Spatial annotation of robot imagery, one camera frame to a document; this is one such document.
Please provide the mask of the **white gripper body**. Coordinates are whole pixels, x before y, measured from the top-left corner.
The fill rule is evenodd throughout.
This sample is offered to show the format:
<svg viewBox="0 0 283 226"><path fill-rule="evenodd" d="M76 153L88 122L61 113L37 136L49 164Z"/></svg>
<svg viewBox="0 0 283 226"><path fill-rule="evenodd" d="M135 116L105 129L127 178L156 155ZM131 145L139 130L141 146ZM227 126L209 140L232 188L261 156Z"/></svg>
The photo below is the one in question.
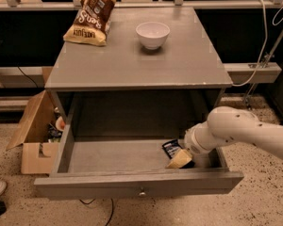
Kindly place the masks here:
<svg viewBox="0 0 283 226"><path fill-rule="evenodd" d="M193 155L200 155L211 152L218 143L216 137L210 132L208 124L203 122L186 131L184 145Z"/></svg>

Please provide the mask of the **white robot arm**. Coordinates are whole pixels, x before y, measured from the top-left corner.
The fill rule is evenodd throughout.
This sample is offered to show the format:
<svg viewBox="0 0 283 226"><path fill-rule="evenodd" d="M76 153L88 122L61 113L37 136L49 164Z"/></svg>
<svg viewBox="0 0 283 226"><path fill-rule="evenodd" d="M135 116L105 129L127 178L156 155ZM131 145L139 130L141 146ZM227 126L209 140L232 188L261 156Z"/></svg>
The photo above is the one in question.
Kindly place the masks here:
<svg viewBox="0 0 283 226"><path fill-rule="evenodd" d="M283 160L283 126L262 122L252 112L229 106L214 108L207 120L162 145L170 158L167 169L183 169L197 164L211 151L236 142L252 144Z"/></svg>

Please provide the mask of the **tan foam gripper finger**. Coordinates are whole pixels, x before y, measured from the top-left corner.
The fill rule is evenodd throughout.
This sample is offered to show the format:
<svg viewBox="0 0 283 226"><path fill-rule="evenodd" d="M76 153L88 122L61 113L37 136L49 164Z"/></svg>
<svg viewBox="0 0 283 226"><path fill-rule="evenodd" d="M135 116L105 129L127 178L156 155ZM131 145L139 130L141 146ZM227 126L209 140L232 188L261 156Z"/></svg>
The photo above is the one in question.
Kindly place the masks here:
<svg viewBox="0 0 283 226"><path fill-rule="evenodd" d="M166 166L167 169L180 169L192 161L191 153L186 149L179 149Z"/></svg>

